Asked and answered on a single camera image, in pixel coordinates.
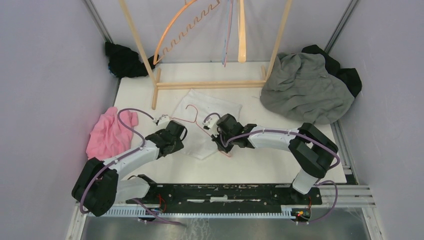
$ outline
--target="orange curved tube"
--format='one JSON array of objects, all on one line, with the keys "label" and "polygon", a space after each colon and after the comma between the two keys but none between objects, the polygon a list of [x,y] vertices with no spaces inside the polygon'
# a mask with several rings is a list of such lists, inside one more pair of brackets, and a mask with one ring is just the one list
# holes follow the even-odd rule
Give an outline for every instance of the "orange curved tube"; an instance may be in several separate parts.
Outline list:
[{"label": "orange curved tube", "polygon": [[175,45],[177,45],[178,43],[180,43],[181,41],[181,37],[185,37],[188,33],[190,29],[193,29],[195,27],[195,25],[200,22],[204,16],[208,15],[209,12],[211,10],[214,10],[220,3],[221,0],[216,0],[216,5],[212,5],[210,4],[207,7],[207,11],[203,10],[200,13],[200,18],[198,18],[197,16],[194,18],[193,20],[193,25],[191,23],[189,23],[187,25],[187,27],[185,28],[185,32],[180,32],[178,34],[178,41],[174,38],[171,40],[171,47],[170,49],[168,47],[164,47],[162,50],[162,56],[158,59],[158,54],[159,54],[159,49],[162,46],[162,43],[164,42],[165,37],[167,36],[169,30],[171,29],[171,27],[174,25],[175,21],[178,19],[178,17],[180,17],[180,15],[190,6],[192,5],[194,2],[197,2],[197,0],[191,0],[189,3],[186,3],[177,13],[176,15],[173,17],[173,19],[169,22],[168,26],[166,27],[165,31],[162,34],[162,37],[159,40],[159,43],[157,44],[156,50],[154,51],[154,57],[153,57],[153,64],[156,65],[159,61],[161,61],[164,56],[166,55],[166,53],[169,53]]}]

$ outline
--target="gray cloth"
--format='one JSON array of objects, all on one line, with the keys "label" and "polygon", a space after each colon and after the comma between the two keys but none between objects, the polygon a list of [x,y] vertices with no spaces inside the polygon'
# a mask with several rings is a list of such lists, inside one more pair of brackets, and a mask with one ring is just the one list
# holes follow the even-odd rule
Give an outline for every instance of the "gray cloth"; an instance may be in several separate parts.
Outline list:
[{"label": "gray cloth", "polygon": [[325,68],[321,54],[279,53],[260,102],[271,112],[312,124],[331,124],[354,101],[348,87]]}]

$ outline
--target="pile of clothes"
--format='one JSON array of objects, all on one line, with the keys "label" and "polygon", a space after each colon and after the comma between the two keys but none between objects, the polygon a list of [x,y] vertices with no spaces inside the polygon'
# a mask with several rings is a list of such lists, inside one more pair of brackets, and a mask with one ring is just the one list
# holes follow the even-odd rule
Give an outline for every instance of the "pile of clothes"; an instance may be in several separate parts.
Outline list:
[{"label": "pile of clothes", "polygon": [[355,68],[341,68],[317,45],[301,53],[279,53],[262,88],[263,106],[289,119],[331,124],[350,108],[362,89]]}]

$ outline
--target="black garment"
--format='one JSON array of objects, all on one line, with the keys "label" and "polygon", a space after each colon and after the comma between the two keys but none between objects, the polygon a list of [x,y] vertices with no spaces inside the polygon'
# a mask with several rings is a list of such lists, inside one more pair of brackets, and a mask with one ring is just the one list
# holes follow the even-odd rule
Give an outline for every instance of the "black garment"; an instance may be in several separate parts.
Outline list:
[{"label": "black garment", "polygon": [[[139,60],[139,54],[129,47],[106,42],[106,56],[109,57],[109,70],[117,78],[135,78],[149,75],[146,66]],[[148,59],[151,69],[155,69],[153,56]]]},{"label": "black garment", "polygon": [[362,82],[355,68],[340,68],[340,63],[330,57],[317,45],[310,45],[302,49],[302,53],[321,54],[325,58],[325,70],[346,84],[349,92],[356,98],[362,90]]}]

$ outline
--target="pink towel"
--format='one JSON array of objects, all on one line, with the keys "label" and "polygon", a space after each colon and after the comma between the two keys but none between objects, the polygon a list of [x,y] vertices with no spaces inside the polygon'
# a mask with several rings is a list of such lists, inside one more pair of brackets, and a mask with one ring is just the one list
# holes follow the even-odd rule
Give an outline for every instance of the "pink towel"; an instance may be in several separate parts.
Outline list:
[{"label": "pink towel", "polygon": [[[100,115],[100,119],[90,133],[86,151],[88,159],[95,157],[98,160],[104,160],[130,149],[133,132],[119,123],[117,113],[118,109],[112,106],[106,113]],[[139,124],[136,112],[123,111],[120,118],[131,128]]]}]

